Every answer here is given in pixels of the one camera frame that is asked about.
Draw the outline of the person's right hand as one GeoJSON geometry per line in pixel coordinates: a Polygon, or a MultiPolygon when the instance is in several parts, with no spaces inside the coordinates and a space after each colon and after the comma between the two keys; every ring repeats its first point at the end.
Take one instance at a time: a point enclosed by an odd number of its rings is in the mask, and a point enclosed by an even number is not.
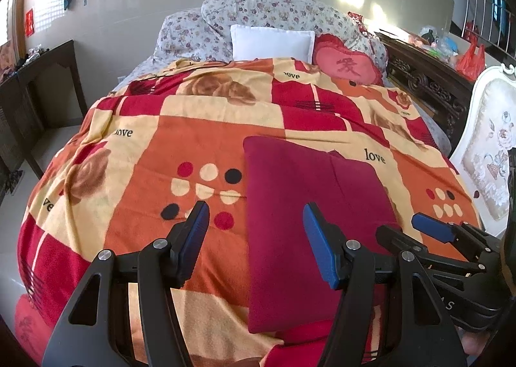
{"type": "Polygon", "coordinates": [[[491,336],[488,332],[474,333],[465,330],[462,330],[460,334],[463,350],[468,356],[479,356],[491,336]]]}

